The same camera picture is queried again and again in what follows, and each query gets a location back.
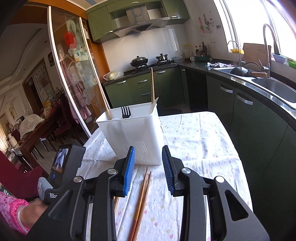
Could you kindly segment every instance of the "cutting board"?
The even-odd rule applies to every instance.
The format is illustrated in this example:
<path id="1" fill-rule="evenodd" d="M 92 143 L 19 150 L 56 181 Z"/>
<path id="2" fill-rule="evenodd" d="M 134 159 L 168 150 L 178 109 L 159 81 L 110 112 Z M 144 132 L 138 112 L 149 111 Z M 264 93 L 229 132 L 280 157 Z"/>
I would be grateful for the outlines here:
<path id="1" fill-rule="evenodd" d="M 258 60 L 260 60 L 263 66 L 267 66 L 264 44 L 244 43 L 243 50 L 244 50 L 244 57 L 243 58 L 246 63 L 247 62 L 255 62 L 255 63 L 259 64 Z M 269 62 L 270 62 L 271 61 L 271 46 L 270 45 L 268 45 L 268 52 L 269 52 Z"/>

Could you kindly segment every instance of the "pot lid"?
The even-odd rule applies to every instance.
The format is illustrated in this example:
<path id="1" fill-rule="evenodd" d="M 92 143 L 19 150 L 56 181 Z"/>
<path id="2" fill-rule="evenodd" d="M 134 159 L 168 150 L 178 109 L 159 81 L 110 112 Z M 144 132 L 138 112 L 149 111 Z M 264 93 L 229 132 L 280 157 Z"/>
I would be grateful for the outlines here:
<path id="1" fill-rule="evenodd" d="M 134 58 L 132 60 L 132 62 L 137 62 L 137 61 L 144 60 L 144 59 L 147 59 L 147 58 L 146 57 L 139 57 L 139 56 L 137 56 L 136 58 Z"/>

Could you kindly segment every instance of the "black fork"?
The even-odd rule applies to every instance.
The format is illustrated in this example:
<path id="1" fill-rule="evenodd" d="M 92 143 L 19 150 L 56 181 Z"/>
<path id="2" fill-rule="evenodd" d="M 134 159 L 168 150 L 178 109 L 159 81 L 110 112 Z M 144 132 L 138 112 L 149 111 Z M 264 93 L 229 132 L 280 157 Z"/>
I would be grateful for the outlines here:
<path id="1" fill-rule="evenodd" d="M 122 112 L 123 119 L 129 118 L 131 116 L 131 110 L 129 109 L 128 106 L 121 107 L 121 112 Z"/>

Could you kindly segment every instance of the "pink sleeve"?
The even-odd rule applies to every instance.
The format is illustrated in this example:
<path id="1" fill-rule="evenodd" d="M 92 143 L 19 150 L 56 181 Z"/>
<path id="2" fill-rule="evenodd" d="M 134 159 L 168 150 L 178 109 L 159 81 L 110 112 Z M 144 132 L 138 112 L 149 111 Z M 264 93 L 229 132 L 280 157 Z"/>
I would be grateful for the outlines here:
<path id="1" fill-rule="evenodd" d="M 16 199 L 12 196 L 6 195 L 0 192 L 0 212 L 5 218 L 9 226 L 22 234 L 26 234 L 20 227 L 17 221 L 17 209 L 22 205 L 29 205 L 29 203 L 24 199 Z"/>

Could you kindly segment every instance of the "dining table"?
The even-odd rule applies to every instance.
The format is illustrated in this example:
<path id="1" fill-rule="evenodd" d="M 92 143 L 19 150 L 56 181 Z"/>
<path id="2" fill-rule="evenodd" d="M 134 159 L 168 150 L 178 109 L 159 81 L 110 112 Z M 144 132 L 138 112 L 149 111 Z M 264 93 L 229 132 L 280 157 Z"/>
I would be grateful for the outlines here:
<path id="1" fill-rule="evenodd" d="M 57 105 L 51 113 L 44 118 L 44 121 L 36 126 L 36 128 L 30 132 L 24 140 L 20 141 L 20 151 L 26 161 L 33 167 L 36 168 L 40 166 L 37 160 L 32 156 L 31 151 L 34 149 L 35 145 L 39 142 L 39 139 L 43 136 L 45 132 L 54 132 L 56 129 L 56 122 L 62 116 L 62 108 Z"/>
<path id="2" fill-rule="evenodd" d="M 239 155 L 221 121 L 215 113 L 196 112 L 161 116 L 161 129 L 165 145 L 173 157 L 182 160 L 185 167 L 200 176 L 214 179 L 222 176 L 252 210 L 247 179 Z M 97 177 L 112 168 L 118 159 L 98 128 L 84 145 L 81 167 L 77 175 L 85 179 Z M 120 198 L 115 211 L 115 227 L 118 241 L 128 240 L 141 192 L 146 167 L 152 172 L 146 206 L 137 241 L 180 240 L 183 214 L 183 197 L 173 197 L 168 190 L 163 165 L 135 164 L 131 187 L 125 198 Z M 211 240 L 207 198 L 206 238 Z M 92 204 L 87 216 L 86 240 L 90 240 Z"/>

